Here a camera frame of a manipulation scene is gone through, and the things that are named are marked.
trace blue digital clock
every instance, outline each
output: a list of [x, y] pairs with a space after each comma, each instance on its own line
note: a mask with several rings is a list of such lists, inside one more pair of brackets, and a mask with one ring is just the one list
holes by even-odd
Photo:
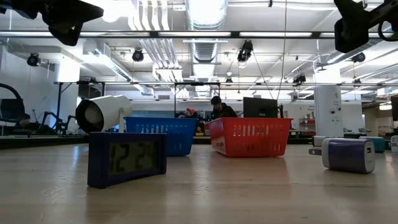
[[166, 134], [90, 133], [87, 184], [105, 189], [165, 174], [166, 137]]

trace table surface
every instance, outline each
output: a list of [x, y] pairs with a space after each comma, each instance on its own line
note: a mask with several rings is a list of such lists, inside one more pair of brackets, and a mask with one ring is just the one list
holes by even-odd
[[228, 159], [209, 146], [168, 158], [167, 174], [87, 187], [87, 145], [0, 151], [0, 223], [397, 223], [398, 155], [369, 175], [323, 168], [308, 145]]

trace cable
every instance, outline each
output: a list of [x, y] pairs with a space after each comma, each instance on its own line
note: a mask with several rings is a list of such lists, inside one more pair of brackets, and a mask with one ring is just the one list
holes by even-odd
[[271, 98], [274, 99], [274, 97], [272, 96], [272, 93], [271, 93], [271, 91], [270, 91], [270, 89], [269, 89], [269, 87], [268, 87], [268, 84], [267, 84], [267, 82], [266, 82], [266, 79], [264, 78], [264, 76], [263, 76], [263, 74], [262, 74], [262, 71], [261, 71], [259, 62], [257, 61], [256, 53], [254, 53], [254, 49], [253, 49], [253, 56], [254, 56], [254, 59], [256, 60], [257, 67], [258, 67], [259, 70], [260, 70], [261, 77], [262, 77], [262, 79], [264, 80], [264, 83], [266, 84], [267, 90], [268, 90], [269, 94], [271, 95]]
[[383, 28], [383, 23], [384, 23], [385, 21], [383, 21], [383, 22], [381, 22], [380, 24], [379, 24], [379, 27], [377, 28], [377, 33], [379, 34], [379, 37], [382, 39], [382, 40], [385, 40], [385, 41], [387, 41], [387, 42], [395, 42], [395, 41], [398, 41], [398, 38], [397, 37], [386, 37], [384, 34], [383, 34], [383, 30], [382, 30], [382, 28]]
[[285, 0], [285, 32], [284, 32], [284, 51], [282, 54], [282, 74], [279, 83], [279, 90], [276, 100], [279, 99], [280, 88], [282, 87], [282, 80], [284, 79], [284, 65], [285, 65], [285, 49], [286, 49], [286, 28], [287, 28], [287, 0]]

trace ceiling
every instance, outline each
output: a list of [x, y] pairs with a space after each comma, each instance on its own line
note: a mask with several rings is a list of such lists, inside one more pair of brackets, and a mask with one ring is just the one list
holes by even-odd
[[[172, 30], [187, 30], [187, 18], [185, 11], [185, 3], [182, 0], [169, 0], [168, 21]], [[341, 18], [340, 13], [336, 10], [333, 0], [287, 0], [273, 1], [273, 6], [268, 7], [268, 1], [247, 1], [247, 0], [229, 0], [228, 10], [224, 30], [261, 30], [261, 31], [323, 31], [333, 32], [335, 22]], [[382, 0], [368, 1], [368, 9], [371, 10], [382, 3]], [[83, 30], [85, 31], [109, 31], [109, 30], [130, 30], [127, 17], [130, 15], [129, 0], [118, 0], [113, 2], [113, 7], [120, 15], [120, 18], [113, 23], [96, 19], [85, 23]], [[151, 21], [151, 8], [149, 8], [149, 21]], [[47, 25], [41, 20], [40, 16], [36, 20], [28, 20], [17, 13], [7, 11], [5, 15], [0, 14], [0, 30], [47, 30]], [[384, 29], [389, 30], [389, 24], [384, 24]], [[111, 48], [111, 57], [122, 65], [137, 81], [155, 81], [152, 74], [152, 60], [148, 57], [144, 50], [144, 61], [133, 62], [132, 53], [136, 48], [142, 48], [137, 39], [95, 39], [98, 43], [107, 43]], [[236, 52], [242, 47], [244, 39], [226, 39], [228, 42], [220, 44], [216, 61], [220, 63], [215, 66], [214, 75], [211, 81], [224, 82], [227, 77], [226, 72], [232, 72], [232, 78], [237, 82], [262, 82], [264, 79], [268, 82], [284, 82], [298, 73], [291, 73], [292, 70], [302, 65], [306, 68], [301, 72], [307, 77], [308, 82], [312, 82], [313, 68], [312, 62], [317, 55], [328, 55], [336, 53], [334, 40], [331, 39], [252, 39], [254, 46], [254, 54], [248, 60], [245, 68], [238, 69], [236, 60]], [[9, 44], [13, 46], [15, 51], [20, 54], [27, 55], [29, 47], [32, 46], [56, 46], [70, 52], [79, 58], [82, 66], [80, 75], [96, 77], [97, 80], [107, 82], [118, 81], [118, 76], [101, 65], [98, 61], [92, 60], [92, 55], [85, 55], [82, 48], [87, 40], [80, 39], [76, 47], [67, 47], [62, 45], [56, 39], [28, 39], [13, 38], [9, 40]], [[189, 44], [184, 44], [182, 39], [173, 40], [174, 49], [179, 64], [182, 66], [182, 76], [185, 81], [193, 81], [192, 77], [192, 55], [190, 53]], [[397, 63], [398, 48], [396, 43], [381, 42], [363, 51], [366, 60], [362, 63], [356, 63], [353, 69], [352, 62], [341, 62], [338, 66], [341, 72], [343, 82], [351, 82], [354, 74], [357, 77], [361, 75], [369, 75]], [[44, 59], [52, 63], [57, 62], [57, 57], [45, 50], [42, 53]], [[398, 78], [395, 70], [382, 72], [377, 76], [373, 76], [363, 82], [394, 82], [393, 78]], [[232, 85], [225, 88], [240, 88], [241, 86]], [[111, 87], [117, 90], [122, 86]]]

